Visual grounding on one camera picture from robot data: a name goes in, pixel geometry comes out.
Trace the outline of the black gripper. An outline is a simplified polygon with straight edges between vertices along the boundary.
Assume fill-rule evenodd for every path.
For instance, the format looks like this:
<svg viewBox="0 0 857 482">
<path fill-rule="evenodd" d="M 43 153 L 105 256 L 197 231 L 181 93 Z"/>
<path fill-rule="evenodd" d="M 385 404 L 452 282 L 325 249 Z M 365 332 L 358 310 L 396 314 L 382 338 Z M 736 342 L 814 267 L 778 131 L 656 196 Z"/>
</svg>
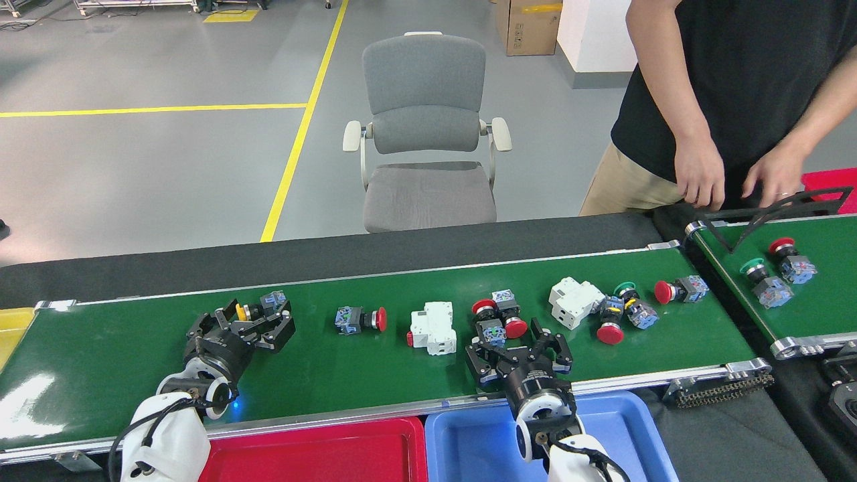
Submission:
<svg viewBox="0 0 857 482">
<path fill-rule="evenodd" d="M 506 349 L 483 342 L 466 345 L 471 374 L 482 390 L 502 387 L 514 416 L 570 416 L 574 408 L 569 374 L 572 353 L 562 333 L 552 333 L 538 318 L 530 320 L 530 359 L 516 365 L 516 347 Z"/>
<path fill-rule="evenodd" d="M 232 318 L 238 314 L 238 320 Z M 288 299 L 261 299 L 238 305 L 238 299 L 203 313 L 187 332 L 184 361 L 199 357 L 228 382 L 238 384 L 254 347 L 278 353 L 296 332 Z"/>
</svg>

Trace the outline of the person's right hand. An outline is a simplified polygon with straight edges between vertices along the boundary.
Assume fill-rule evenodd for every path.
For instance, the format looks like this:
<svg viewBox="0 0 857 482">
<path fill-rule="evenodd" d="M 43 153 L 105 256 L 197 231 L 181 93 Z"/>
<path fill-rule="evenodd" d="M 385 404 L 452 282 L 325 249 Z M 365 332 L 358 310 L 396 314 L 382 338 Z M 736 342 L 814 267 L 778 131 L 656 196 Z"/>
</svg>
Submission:
<svg viewBox="0 0 857 482">
<path fill-rule="evenodd" d="M 722 207 L 726 197 L 724 164 L 709 134 L 676 138 L 674 173 L 685 202 L 713 212 Z"/>
</svg>

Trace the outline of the person's left hand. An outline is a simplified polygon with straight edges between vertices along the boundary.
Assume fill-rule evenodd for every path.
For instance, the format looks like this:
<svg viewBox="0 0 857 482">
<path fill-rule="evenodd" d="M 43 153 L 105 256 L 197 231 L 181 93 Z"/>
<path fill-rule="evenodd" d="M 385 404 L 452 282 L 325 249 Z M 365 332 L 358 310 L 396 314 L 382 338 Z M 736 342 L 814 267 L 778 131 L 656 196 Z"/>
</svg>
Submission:
<svg viewBox="0 0 857 482">
<path fill-rule="evenodd" d="M 748 171 L 742 186 L 742 197 L 753 195 L 758 186 L 761 195 L 758 207 L 767 208 L 801 188 L 801 175 L 809 153 L 802 147 L 778 145 L 763 155 Z"/>
</svg>

